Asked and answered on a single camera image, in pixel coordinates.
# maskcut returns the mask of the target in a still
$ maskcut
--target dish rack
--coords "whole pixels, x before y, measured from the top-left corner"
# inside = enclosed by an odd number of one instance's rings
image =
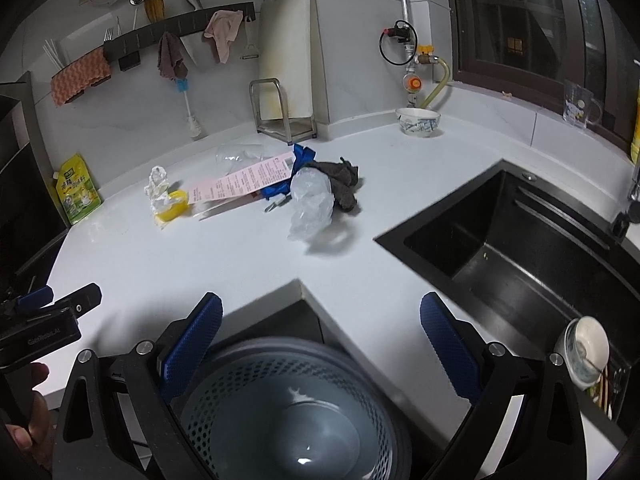
[[[280,100],[280,110],[282,111],[282,120],[270,119],[263,120],[260,116],[260,99],[256,87],[261,84],[273,84],[278,91]],[[277,78],[255,79],[249,83],[249,95],[251,96],[251,106],[254,110],[255,129],[258,133],[267,134],[274,139],[282,140],[291,146],[295,142],[302,140],[315,139],[318,136],[318,126],[316,125],[315,116],[308,118],[289,117],[289,104],[287,103],[287,95],[285,94],[280,81]]]

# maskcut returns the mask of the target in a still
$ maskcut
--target strainer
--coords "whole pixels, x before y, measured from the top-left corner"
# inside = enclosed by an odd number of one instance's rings
[[[348,357],[260,338],[205,358],[174,404],[219,480],[405,480],[404,425]]]

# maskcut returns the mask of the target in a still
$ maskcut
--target screw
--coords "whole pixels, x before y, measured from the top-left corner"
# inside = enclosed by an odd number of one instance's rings
[[[89,359],[91,359],[91,350],[82,350],[78,354],[78,362],[80,362],[80,363],[85,363]]]
[[[495,355],[496,357],[502,357],[506,351],[507,349],[500,343],[491,343],[489,345],[489,353],[491,355]]]
[[[564,359],[562,359],[562,356],[560,354],[557,354],[555,352],[553,352],[550,356],[549,356],[549,360],[555,365],[555,366],[562,366],[562,364],[564,364]]]
[[[154,349],[154,344],[151,341],[143,341],[136,346],[136,352],[140,355],[147,355]]]

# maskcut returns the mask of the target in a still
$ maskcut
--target finger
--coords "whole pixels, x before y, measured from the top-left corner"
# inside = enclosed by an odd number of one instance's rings
[[[47,433],[47,436],[44,439],[44,442],[31,448],[31,454],[34,460],[48,471],[51,471],[55,436],[55,429],[51,426],[49,428],[49,433]]]
[[[44,363],[31,363],[31,382],[33,386],[42,384],[49,377],[49,367]]]
[[[21,428],[20,426],[13,426],[12,424],[7,424],[6,430],[11,435],[12,439],[15,442],[15,445],[18,446],[21,451],[28,451],[31,449],[31,447],[33,446],[33,442],[31,441],[29,433],[27,433],[24,428]]]
[[[34,443],[40,444],[44,441],[50,425],[51,414],[47,408],[47,403],[40,393],[34,392],[33,410],[31,412],[31,421],[29,422],[29,433],[31,433],[31,439]]]

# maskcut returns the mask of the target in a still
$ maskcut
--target black sink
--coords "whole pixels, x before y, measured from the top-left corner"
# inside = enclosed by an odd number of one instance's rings
[[[622,446],[640,418],[640,251],[552,184],[502,161],[377,238],[491,334],[543,358],[575,317],[607,332],[612,420],[582,412]]]

